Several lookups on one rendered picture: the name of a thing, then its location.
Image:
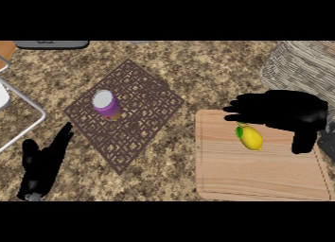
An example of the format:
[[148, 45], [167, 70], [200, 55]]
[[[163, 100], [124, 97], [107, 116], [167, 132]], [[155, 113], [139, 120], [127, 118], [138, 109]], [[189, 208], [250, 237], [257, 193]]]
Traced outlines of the grey wicker basket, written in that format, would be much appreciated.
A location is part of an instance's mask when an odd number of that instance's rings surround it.
[[260, 79], [272, 90], [316, 95], [335, 110], [335, 41], [281, 41]]

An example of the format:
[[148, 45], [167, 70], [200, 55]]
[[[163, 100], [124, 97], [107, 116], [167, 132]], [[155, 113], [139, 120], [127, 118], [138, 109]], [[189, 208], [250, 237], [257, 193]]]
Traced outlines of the pale wooden cutting board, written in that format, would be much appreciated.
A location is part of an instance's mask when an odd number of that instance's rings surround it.
[[225, 200], [335, 200], [321, 152], [296, 155], [294, 134], [262, 125], [254, 128], [263, 135], [263, 149], [247, 149], [235, 134], [238, 124], [225, 116], [220, 110], [195, 114], [198, 195]]

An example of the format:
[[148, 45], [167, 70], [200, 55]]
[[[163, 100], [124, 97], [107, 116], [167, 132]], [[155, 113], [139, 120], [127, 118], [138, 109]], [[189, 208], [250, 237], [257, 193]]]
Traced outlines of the brown patterned placemat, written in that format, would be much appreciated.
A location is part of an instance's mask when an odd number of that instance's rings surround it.
[[[121, 105], [121, 117], [111, 121], [95, 109], [92, 99], [110, 90]], [[163, 81], [126, 60], [111, 74], [65, 108], [76, 128], [105, 158], [118, 175], [145, 150], [185, 100]]]

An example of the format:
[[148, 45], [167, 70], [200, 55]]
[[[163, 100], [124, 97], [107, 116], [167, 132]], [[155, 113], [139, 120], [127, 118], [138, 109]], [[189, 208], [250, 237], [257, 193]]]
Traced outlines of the yellow lemon with green leaf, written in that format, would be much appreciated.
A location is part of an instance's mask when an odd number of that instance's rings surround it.
[[254, 127], [240, 123], [235, 128], [235, 134], [250, 150], [263, 149], [263, 135]]

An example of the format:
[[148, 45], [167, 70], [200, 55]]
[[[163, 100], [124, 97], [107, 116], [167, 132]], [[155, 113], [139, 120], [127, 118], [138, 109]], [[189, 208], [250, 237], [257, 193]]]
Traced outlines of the dark grey appliance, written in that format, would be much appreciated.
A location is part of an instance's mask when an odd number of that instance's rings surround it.
[[21, 49], [80, 49], [90, 45], [89, 41], [15, 41], [16, 47]]

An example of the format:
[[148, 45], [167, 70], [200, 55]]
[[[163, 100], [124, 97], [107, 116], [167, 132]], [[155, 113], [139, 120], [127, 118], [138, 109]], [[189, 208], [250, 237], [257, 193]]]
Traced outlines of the brown wooden board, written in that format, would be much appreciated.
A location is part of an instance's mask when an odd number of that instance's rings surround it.
[[[0, 56], [9, 61], [12, 59], [14, 51], [16, 49], [14, 41], [0, 41]], [[0, 60], [0, 69], [6, 63]]]

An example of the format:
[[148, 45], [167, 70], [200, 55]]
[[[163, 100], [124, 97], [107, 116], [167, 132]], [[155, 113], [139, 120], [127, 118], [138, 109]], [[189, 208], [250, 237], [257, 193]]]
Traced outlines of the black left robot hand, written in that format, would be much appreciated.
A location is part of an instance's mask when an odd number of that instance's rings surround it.
[[25, 174], [16, 194], [22, 200], [27, 200], [27, 196], [33, 194], [40, 194], [43, 198], [50, 192], [65, 159], [67, 146], [74, 136], [71, 129], [73, 125], [67, 123], [50, 146], [45, 149], [39, 149], [39, 144], [33, 139], [22, 142]]

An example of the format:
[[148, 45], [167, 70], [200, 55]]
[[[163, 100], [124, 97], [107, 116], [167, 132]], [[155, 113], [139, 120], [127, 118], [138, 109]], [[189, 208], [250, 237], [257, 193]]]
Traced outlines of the purple can with white lid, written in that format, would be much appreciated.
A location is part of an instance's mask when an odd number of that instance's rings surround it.
[[110, 90], [99, 90], [92, 98], [92, 105], [98, 113], [112, 121], [121, 117], [121, 106], [117, 96]]

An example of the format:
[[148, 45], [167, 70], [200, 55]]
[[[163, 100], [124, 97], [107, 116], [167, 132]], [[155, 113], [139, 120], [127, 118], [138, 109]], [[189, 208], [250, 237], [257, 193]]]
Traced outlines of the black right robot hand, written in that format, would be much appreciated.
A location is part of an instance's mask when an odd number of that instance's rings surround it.
[[226, 121], [266, 125], [291, 131], [294, 154], [309, 153], [318, 132], [327, 126], [328, 102], [300, 91], [269, 90], [262, 94], [242, 94], [223, 108]]

